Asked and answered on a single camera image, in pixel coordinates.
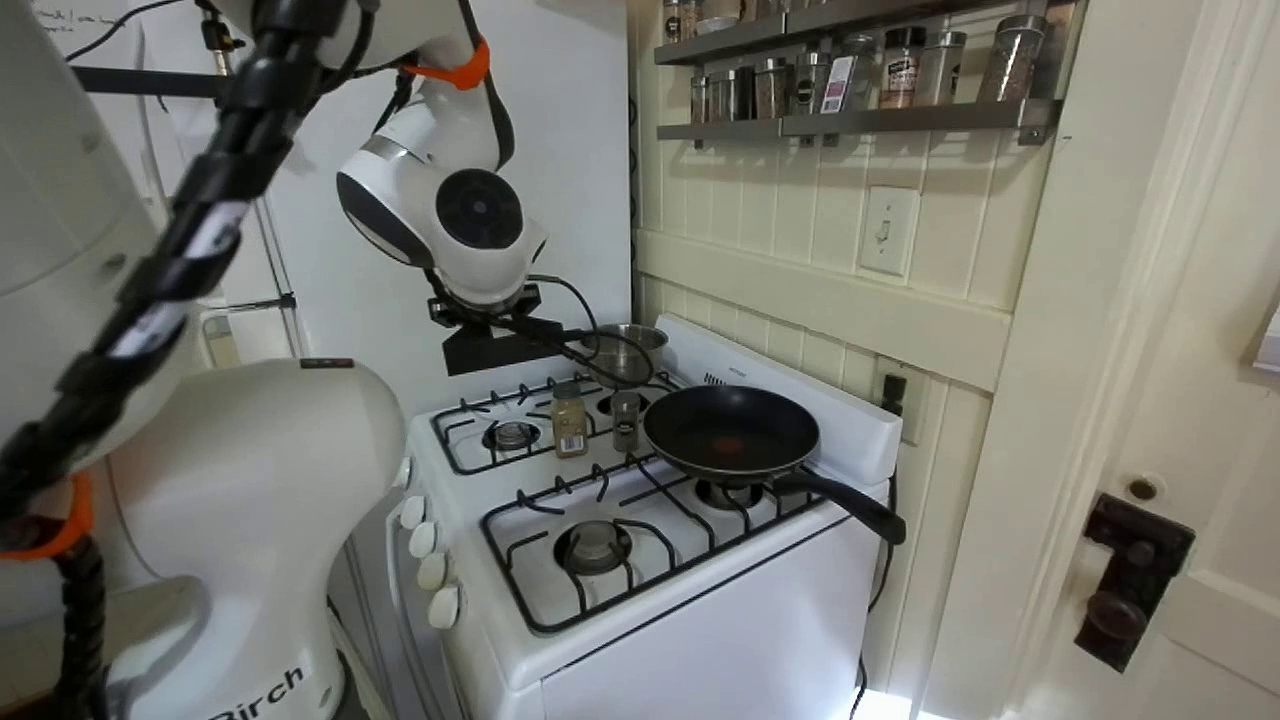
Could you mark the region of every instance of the stove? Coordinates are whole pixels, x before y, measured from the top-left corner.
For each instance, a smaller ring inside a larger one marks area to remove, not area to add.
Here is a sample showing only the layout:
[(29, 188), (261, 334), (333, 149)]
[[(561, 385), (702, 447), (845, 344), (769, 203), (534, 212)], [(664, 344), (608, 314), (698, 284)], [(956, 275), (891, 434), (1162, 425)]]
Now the stove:
[[(897, 416), (697, 326), (659, 330), (664, 378), (640, 408), (706, 380), (772, 389), (820, 425), (801, 476), (884, 502)], [(585, 455), (557, 455), (562, 393), (588, 414)], [(611, 430), (611, 389), (567, 363), (414, 416), (403, 502), (353, 541), (378, 564), (360, 590), (399, 695), (427, 695), (445, 668), (469, 715), (490, 720), (846, 710), (881, 541), (808, 491), (689, 476), (643, 438), (615, 453)]]

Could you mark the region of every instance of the frying pan handle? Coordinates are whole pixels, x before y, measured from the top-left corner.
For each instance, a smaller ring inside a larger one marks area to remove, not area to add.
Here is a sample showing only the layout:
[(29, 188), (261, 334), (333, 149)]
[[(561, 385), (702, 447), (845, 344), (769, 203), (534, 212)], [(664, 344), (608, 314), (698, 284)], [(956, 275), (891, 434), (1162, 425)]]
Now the frying pan handle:
[(902, 543), (909, 541), (909, 524), (888, 513), (884, 503), (875, 503), (870, 495), (836, 485), (836, 479), (772, 479), (772, 491), (820, 491), (824, 502), (841, 503), (846, 518), (854, 518), (861, 524), (867, 524), (884, 543)]

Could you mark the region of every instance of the metal shelf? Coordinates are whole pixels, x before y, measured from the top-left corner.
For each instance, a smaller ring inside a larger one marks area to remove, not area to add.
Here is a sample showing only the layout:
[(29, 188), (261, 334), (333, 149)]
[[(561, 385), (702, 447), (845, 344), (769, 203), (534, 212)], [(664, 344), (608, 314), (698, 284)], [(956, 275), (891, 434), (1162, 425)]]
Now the metal shelf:
[(1011, 0), (832, 0), (827, 7), (781, 14), (769, 19), (732, 24), (723, 33), (689, 38), (651, 52), (659, 65), (702, 65), (714, 56), (741, 56), (769, 45), (797, 45), (827, 33), (854, 33), (870, 24), (899, 24), (911, 16), (974, 14)]
[(782, 116), (734, 125), (664, 125), (657, 140), (788, 140), (788, 136), (875, 136), (875, 133), (1014, 133), (1019, 145), (1044, 145), (1061, 101), (1019, 103), (935, 103), (935, 109), (867, 109), (853, 116)]

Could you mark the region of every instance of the white door frame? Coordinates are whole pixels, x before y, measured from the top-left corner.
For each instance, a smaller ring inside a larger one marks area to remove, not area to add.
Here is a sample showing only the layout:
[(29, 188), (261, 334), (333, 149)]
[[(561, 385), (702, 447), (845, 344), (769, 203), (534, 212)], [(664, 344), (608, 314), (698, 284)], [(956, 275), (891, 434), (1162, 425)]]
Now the white door frame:
[(924, 713), (1011, 713), (1275, 0), (1092, 0)]

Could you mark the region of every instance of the black frying pan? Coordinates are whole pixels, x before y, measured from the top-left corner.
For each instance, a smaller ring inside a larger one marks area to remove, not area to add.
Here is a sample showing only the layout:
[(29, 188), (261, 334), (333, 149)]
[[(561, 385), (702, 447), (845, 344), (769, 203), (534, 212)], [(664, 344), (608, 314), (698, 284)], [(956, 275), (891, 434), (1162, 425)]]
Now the black frying pan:
[(797, 479), (797, 469), (814, 447), (814, 422), (764, 389), (681, 389), (643, 414), (643, 434), (677, 469), (714, 485), (769, 485), (772, 491), (820, 491), (846, 518), (867, 524), (888, 543), (909, 541), (909, 524), (870, 495), (836, 479)]

